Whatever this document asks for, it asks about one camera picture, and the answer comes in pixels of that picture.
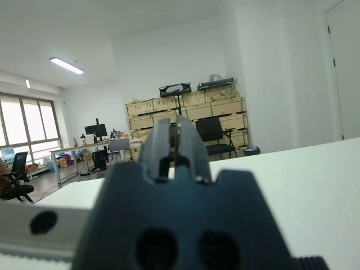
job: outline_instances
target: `ceiling light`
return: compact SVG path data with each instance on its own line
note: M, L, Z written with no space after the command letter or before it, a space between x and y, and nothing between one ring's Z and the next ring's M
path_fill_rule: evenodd
M56 57L50 58L50 61L53 62L56 65L59 65L59 66L61 66L63 68L66 68L66 69L68 69L68 70L70 70L70 71L72 71L72 72L74 72L76 74L83 74L84 73L83 70L78 69L77 67L75 67L73 65L70 65L67 62L62 61L59 58L56 58Z

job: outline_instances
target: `floor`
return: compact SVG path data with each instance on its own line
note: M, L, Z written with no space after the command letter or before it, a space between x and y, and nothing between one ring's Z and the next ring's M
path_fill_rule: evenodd
M89 163L89 166L93 165L92 160L88 161L88 163ZM86 166L86 164L84 165L84 163L82 161L78 162L78 165L79 165L79 170L82 173L85 173L87 171L87 166ZM73 172L76 172L76 170L77 169L74 165L66 167L66 168L62 168L60 171L60 178L65 177L66 175L71 174ZM54 192L58 191L59 189L65 187L66 185L68 185L70 183L104 178L105 172L106 171L100 171L98 173L93 173L89 176L83 176L83 177L80 175L77 175L77 176L70 178L69 180L63 182L61 185L57 184L56 178L55 178L55 173L46 173L46 174L43 174L41 176L31 179L30 183L26 183L26 184L32 185L34 187L34 191L32 193L30 193L29 196L34 202L37 202L37 201L42 200L43 198L53 194Z

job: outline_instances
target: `black office chair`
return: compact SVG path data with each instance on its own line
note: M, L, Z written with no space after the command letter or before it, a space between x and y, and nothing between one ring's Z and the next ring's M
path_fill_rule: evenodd
M21 198L23 196L30 203L33 203L28 194L34 191L34 187L28 184L19 184L19 180L30 182L25 171L27 156L28 152L17 153L13 160L11 173L0 174L0 177L7 177L9 179L8 185L0 190L0 199L12 200L17 198L19 201L23 201Z
M18 180L24 180L24 182L30 182L27 173L25 172L27 156L28 156L28 152L17 153L13 160L12 169L11 169L13 176L15 178L18 178Z
M208 149L209 156L229 153L229 157L231 158L231 152L234 152L235 157L237 157L236 148L234 147L234 144L232 143L231 140L231 133L235 129L232 128L223 131L218 117L207 118L197 121L196 129L201 139L204 142L221 140L224 135L229 138L230 141L229 145L224 143L219 143L217 145L207 146L206 149Z
M21 198L23 196L28 202L33 203L28 194L34 191L34 187L29 184L19 184L20 178L26 176L26 173L20 174L18 177L15 177L14 174L13 172L0 174L0 177L7 177L10 180L9 184L0 190L0 199L12 200L17 198L19 201L23 201Z

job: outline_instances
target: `white desk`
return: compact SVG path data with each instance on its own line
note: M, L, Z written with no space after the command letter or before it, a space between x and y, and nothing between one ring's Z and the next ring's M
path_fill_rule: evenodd
M216 161L249 170L294 256L322 255L330 269L360 266L360 138L266 155ZM72 183L37 203L91 209L103 180Z
M77 162L76 155L75 155L76 150L86 150L86 149L91 148L91 147L108 146L110 142L111 141L103 141L103 142L98 142L98 143L92 143L90 145L74 146L74 147L62 148L62 149L58 149L58 150L55 150L55 151L51 151L50 152L51 153L51 161L52 161L52 164L54 166L55 177L56 177L57 183L60 184L61 182L65 181L65 180L68 180L71 177L74 177L74 176L76 176L77 174L80 173L79 172L78 162ZM71 174L67 175L64 178L60 178L59 168L57 167L56 158L55 158L55 155L58 154L58 153L61 153L61 152L71 152L71 155L73 156L73 159L74 159L74 165L76 166L76 172L71 173ZM88 160L87 160L85 155L84 155L84 162L86 162L87 168L89 169Z

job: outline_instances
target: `window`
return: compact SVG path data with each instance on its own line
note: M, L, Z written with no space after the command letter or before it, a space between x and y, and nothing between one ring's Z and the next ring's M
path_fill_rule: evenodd
M43 115L44 127L46 131L47 139L57 138L55 117L52 112L52 106L50 102L40 102L41 114Z
M28 152L26 163L43 163L61 147L53 102L0 93L0 148Z
M0 146L6 145L6 141L5 141L5 136L4 136L4 130L3 130L3 123L0 119L0 124L1 124L1 128L0 128Z
M42 141L45 140L45 133L43 123L41 121L41 114L38 102L36 100L22 100L24 103L24 110L26 115L26 122L28 123L30 140Z
M14 97L0 97L2 113L9 145L27 142L20 100Z
M50 151L60 149L60 141L39 143L32 145L31 150L33 152L34 159L42 159L46 156L50 156Z

